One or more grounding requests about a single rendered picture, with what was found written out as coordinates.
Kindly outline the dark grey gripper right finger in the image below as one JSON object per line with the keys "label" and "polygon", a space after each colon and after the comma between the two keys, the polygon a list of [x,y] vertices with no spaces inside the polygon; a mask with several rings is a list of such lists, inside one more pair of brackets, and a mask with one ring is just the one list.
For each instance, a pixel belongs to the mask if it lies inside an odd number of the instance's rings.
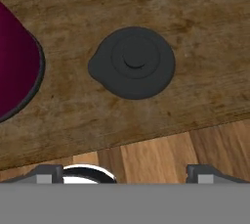
{"label": "dark grey gripper right finger", "polygon": [[227,175],[209,164],[188,164],[186,182],[190,184],[220,184],[246,183],[246,180]]}

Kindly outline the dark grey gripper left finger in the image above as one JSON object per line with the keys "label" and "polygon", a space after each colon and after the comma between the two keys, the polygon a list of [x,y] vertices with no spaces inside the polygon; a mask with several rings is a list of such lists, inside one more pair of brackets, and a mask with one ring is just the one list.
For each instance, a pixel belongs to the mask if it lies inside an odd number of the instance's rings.
{"label": "dark grey gripper left finger", "polygon": [[40,164],[24,175],[5,180],[5,183],[62,184],[63,166]]}

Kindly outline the white and black round object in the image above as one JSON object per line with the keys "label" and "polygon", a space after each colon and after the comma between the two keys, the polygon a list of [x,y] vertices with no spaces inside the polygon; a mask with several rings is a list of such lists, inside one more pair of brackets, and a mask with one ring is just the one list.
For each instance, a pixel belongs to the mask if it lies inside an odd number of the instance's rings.
{"label": "white and black round object", "polygon": [[65,184],[116,184],[115,176],[97,165],[73,164],[65,166],[62,174]]}

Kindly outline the dark grey blender lid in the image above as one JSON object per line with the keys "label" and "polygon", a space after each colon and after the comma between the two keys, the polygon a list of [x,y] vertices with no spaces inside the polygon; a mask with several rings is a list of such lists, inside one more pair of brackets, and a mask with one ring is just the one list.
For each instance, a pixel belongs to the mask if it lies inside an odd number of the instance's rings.
{"label": "dark grey blender lid", "polygon": [[90,75],[114,95],[142,100],[164,90],[176,67],[170,44],[152,29],[131,26],[113,31],[88,63]]}

